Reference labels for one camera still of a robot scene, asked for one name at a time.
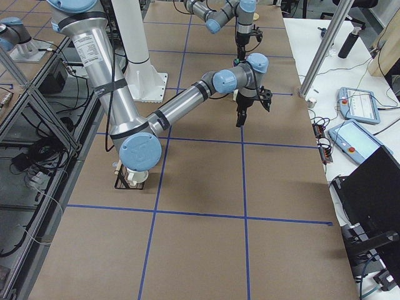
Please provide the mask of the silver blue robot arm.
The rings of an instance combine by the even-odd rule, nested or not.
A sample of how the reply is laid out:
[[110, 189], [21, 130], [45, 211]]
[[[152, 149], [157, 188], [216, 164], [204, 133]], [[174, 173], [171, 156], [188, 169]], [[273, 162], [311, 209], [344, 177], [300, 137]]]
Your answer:
[[218, 11], [208, 8], [205, 1], [184, 1], [184, 7], [201, 18], [212, 34], [218, 33], [230, 20], [235, 19], [235, 42], [239, 50], [245, 50], [251, 36], [255, 36], [259, 43], [263, 39], [263, 32], [253, 24], [256, 1], [226, 1]]
[[206, 73], [169, 101], [163, 99], [168, 75], [151, 64], [139, 3], [113, 1], [111, 5], [126, 53], [126, 70], [115, 59], [107, 35], [112, 25], [100, 1], [49, 2], [52, 27], [73, 42], [107, 114], [109, 138], [129, 171], [153, 168], [162, 154], [159, 133], [215, 93], [237, 92], [237, 126], [245, 123], [254, 102], [270, 108], [272, 94], [261, 84], [269, 61], [263, 54], [246, 52], [250, 37], [263, 36], [253, 24], [255, 1], [227, 1], [218, 11], [202, 1], [184, 3], [187, 12], [203, 19], [211, 33], [235, 20], [237, 59], [232, 68]]

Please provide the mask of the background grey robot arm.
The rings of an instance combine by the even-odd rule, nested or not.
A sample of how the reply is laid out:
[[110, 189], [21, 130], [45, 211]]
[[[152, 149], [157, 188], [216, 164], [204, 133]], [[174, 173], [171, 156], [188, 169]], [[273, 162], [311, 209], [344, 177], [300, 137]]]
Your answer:
[[1, 20], [1, 48], [17, 63], [38, 63], [46, 51], [39, 50], [39, 43], [18, 17]]

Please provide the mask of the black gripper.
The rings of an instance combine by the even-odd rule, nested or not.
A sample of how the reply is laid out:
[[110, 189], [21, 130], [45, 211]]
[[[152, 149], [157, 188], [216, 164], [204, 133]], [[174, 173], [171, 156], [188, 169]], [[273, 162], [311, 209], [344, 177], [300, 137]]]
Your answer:
[[235, 33], [235, 42], [238, 48], [245, 48], [249, 44], [251, 34], [250, 33], [241, 33], [236, 31]]
[[254, 101], [257, 101], [258, 98], [256, 96], [247, 97], [238, 93], [236, 96], [237, 103], [237, 121], [236, 127], [241, 127], [245, 124], [247, 118], [247, 109], [254, 104]]

